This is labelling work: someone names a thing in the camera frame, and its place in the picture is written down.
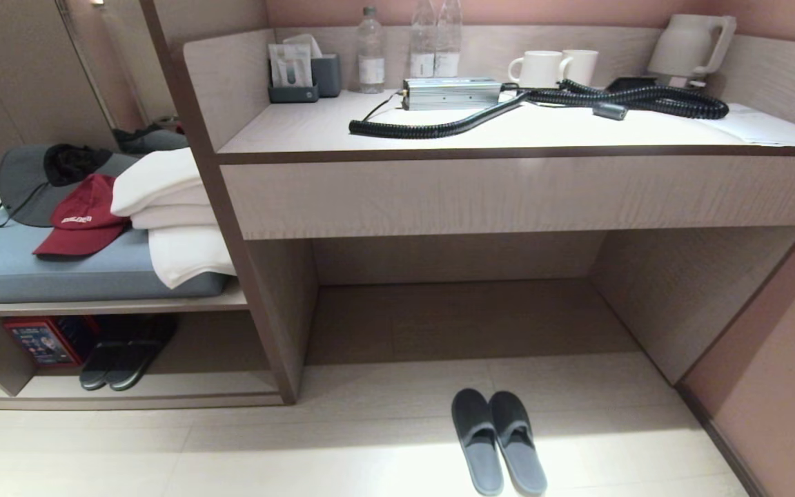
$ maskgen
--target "bench cushion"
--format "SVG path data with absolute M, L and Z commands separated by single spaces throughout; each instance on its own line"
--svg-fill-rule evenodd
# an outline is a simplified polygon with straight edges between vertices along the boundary
M 0 303 L 76 302 L 213 296 L 228 276 L 203 273 L 170 290 L 158 280 L 145 230 L 130 229 L 91 257 L 35 257 L 50 228 L 0 228 Z

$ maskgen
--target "red cap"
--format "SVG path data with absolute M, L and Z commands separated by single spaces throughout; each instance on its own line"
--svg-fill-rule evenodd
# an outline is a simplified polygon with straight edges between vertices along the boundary
M 115 182 L 115 178 L 102 174 L 85 178 L 54 209 L 54 230 L 32 254 L 91 255 L 119 238 L 130 218 L 110 212 Z

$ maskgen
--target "black coiled cord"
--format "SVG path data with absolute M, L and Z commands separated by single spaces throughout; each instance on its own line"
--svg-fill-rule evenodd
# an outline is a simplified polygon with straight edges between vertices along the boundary
M 529 101 L 571 107 L 618 104 L 628 109 L 653 110 L 689 119 L 722 119 L 729 113 L 729 106 L 723 101 L 687 89 L 652 86 L 609 93 L 570 79 L 564 79 L 560 89 L 531 90 Z
M 494 105 L 488 109 L 481 110 L 479 113 L 460 119 L 455 122 L 440 125 L 426 126 L 407 126 L 386 123 L 371 123 L 369 115 L 364 120 L 353 120 L 348 125 L 349 132 L 354 135 L 375 136 L 376 138 L 400 138 L 400 139 L 429 139 L 444 138 L 444 136 L 460 135 L 473 127 L 501 116 L 507 111 L 520 107 L 524 100 L 527 100 L 528 93 L 520 93 L 511 100 L 503 101 L 501 104 Z
M 354 135 L 366 135 L 376 138 L 397 139 L 431 139 L 460 133 L 482 125 L 507 111 L 520 107 L 523 101 L 537 104 L 557 104 L 568 107 L 594 107 L 596 104 L 618 104 L 636 110 L 653 110 L 656 113 L 688 117 L 689 119 L 722 119 L 729 113 L 729 106 L 723 101 L 708 97 L 682 88 L 663 86 L 634 88 L 609 93 L 596 88 L 580 85 L 570 79 L 560 83 L 560 89 L 518 89 L 517 97 L 501 104 L 481 110 L 479 113 L 451 123 L 408 126 L 386 123 L 371 123 L 367 119 L 388 100 L 379 104 L 363 120 L 353 120 L 348 125 L 349 132 Z

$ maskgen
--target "folded towel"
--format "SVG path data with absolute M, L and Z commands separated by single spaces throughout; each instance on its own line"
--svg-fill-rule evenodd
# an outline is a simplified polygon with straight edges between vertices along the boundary
M 150 230 L 171 226 L 216 226 L 217 218 L 209 205 L 149 206 L 130 216 L 133 227 Z
M 168 289 L 176 289 L 208 271 L 236 275 L 223 233 L 217 226 L 149 230 L 149 254 L 155 274 Z
M 152 152 L 116 179 L 111 211 L 127 217 L 155 199 L 199 185 L 202 179 L 190 148 Z
M 185 190 L 162 195 L 149 202 L 146 207 L 157 205 L 210 205 L 210 199 L 203 185 L 189 186 Z

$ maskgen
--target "red box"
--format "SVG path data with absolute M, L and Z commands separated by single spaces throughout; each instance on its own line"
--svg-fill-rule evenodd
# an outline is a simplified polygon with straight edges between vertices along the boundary
M 41 367 L 84 364 L 100 334 L 91 315 L 6 318 L 3 326 Z

